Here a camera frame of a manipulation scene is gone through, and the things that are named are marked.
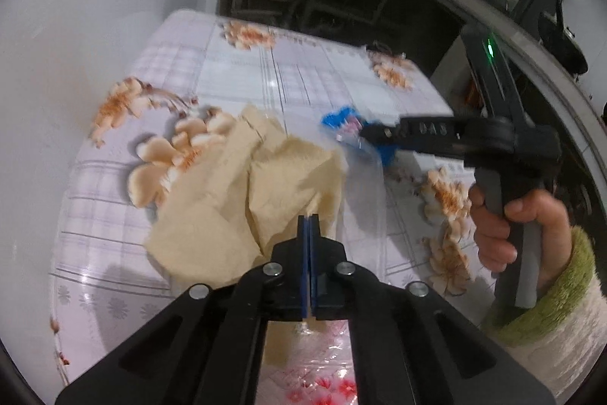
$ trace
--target white wall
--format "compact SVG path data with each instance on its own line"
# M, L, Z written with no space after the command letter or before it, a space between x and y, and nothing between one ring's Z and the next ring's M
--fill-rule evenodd
M0 337L46 403L60 389L47 274L71 160L110 83L196 1L0 0Z
M580 87L601 115L607 102L607 0L563 0L563 18L588 62Z

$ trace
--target hand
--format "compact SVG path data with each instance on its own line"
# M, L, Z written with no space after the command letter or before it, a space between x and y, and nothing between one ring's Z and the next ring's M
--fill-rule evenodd
M500 273L517 258L517 250L506 240L510 235L510 225L487 210L484 194L477 185L470 188L469 197L472 202L470 216L476 224L474 241L478 245L478 258L486 268ZM504 213L511 221L526 223L537 220L541 224L541 265L537 288L547 290L571 258L571 228L565 205L547 191L536 189L508 203Z

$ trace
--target beige cloth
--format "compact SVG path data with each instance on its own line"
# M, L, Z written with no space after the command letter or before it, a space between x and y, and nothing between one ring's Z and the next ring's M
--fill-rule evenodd
M145 247L183 284L229 285L296 236L298 215L318 213L328 235L343 180L338 149L287 136L247 106L225 144L173 184Z

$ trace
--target finger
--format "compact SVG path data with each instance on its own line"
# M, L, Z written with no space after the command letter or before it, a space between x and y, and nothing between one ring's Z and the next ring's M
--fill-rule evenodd
M504 213L512 221L526 223L537 220L550 229L568 229L569 216L565 205L548 191L535 189L523 198L506 205Z
M468 197L472 202L472 206L482 206L485 204L485 194L476 184L473 184L468 191Z
M489 237L508 238L510 235L510 225L497 215L491 213L484 206L473 206L470 208L470 216L476 225L476 231Z
M474 242L476 242L479 251L500 264L514 263L517 258L516 248L507 240L475 232Z
M506 269L505 263L500 263L495 259L485 255L481 251L478 251L478 259L485 268L492 271L493 273L501 273Z

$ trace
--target black gripper frame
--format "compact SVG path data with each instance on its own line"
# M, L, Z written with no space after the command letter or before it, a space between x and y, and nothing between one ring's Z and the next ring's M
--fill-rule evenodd
M253 405L269 320L347 319L359 405L553 405L542 384L423 282L381 283L318 216L236 285L189 290L57 405Z

